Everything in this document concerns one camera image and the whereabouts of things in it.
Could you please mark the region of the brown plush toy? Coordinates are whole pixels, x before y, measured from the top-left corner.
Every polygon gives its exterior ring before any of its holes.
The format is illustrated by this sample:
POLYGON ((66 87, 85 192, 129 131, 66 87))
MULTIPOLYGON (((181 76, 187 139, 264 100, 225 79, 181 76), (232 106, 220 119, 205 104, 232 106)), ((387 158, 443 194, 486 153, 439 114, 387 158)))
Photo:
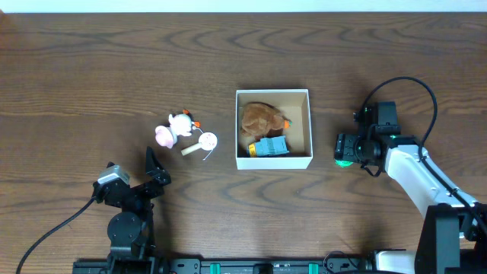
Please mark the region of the brown plush toy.
POLYGON ((240 133, 246 137, 265 137, 271 131, 288 129, 292 121, 281 110, 263 103, 249 103, 243 108, 240 133))

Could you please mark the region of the pink white figurine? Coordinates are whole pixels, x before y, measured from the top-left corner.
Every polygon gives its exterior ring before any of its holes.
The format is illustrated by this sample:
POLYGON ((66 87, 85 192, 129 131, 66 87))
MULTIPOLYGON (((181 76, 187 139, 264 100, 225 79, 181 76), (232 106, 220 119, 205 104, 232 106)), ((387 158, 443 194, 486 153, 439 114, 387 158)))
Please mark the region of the pink white figurine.
POLYGON ((201 127, 201 123, 193 120, 188 110, 176 115, 170 114, 168 122, 168 126, 157 126, 154 130, 156 142, 166 148, 174 147, 179 136, 189 137, 193 130, 201 127))

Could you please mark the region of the grey yellow toy truck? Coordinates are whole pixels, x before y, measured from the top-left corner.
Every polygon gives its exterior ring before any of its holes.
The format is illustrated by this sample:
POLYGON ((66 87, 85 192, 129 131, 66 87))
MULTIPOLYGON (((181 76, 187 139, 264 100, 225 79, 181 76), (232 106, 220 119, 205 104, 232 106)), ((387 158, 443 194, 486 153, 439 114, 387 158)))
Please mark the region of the grey yellow toy truck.
POLYGON ((248 145, 247 153, 252 158, 267 158, 286 155, 289 150, 285 137, 281 135, 272 138, 262 138, 258 142, 248 145))

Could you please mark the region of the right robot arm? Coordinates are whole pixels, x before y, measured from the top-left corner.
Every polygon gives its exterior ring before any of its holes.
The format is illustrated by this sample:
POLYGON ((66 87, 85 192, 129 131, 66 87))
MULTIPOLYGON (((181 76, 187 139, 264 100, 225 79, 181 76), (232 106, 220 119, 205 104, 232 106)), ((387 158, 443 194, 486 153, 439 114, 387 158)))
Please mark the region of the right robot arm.
POLYGON ((358 134, 337 136, 336 163, 388 175, 424 222, 416 250, 376 250, 353 272, 484 273, 486 205, 456 186, 415 136, 401 134, 395 103, 369 104, 354 119, 358 134))

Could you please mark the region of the green round toy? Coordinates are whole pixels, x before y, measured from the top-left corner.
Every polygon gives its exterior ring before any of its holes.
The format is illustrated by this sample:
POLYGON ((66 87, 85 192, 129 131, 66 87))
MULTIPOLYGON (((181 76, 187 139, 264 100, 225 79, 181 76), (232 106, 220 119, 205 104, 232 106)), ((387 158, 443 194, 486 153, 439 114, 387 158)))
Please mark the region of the green round toy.
POLYGON ((335 160, 335 162, 339 167, 349 167, 353 165, 352 161, 335 160))

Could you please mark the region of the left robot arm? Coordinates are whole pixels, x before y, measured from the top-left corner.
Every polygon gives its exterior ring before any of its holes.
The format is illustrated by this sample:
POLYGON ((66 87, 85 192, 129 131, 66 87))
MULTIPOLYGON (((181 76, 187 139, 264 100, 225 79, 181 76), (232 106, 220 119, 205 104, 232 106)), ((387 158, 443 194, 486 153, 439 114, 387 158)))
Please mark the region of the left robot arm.
POLYGON ((128 173, 110 162, 93 184, 96 202, 121 209, 107 227, 110 254, 117 259, 143 260, 155 252, 151 201, 164 194, 171 178, 151 147, 146 150, 145 173, 150 180, 131 187, 128 173))

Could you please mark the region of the small round paper fan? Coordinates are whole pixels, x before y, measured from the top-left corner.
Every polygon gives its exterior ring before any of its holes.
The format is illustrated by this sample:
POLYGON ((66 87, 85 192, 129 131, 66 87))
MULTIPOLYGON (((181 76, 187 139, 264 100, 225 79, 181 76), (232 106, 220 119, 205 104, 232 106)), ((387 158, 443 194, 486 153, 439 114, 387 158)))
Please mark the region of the small round paper fan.
POLYGON ((210 154, 215 150, 218 145, 218 137, 213 132, 203 132, 200 130, 201 135, 199 136, 198 142, 194 145, 191 145, 181 151, 182 156, 186 156, 188 154, 193 153, 197 150, 204 150, 207 151, 208 154, 203 158, 205 161, 210 154))

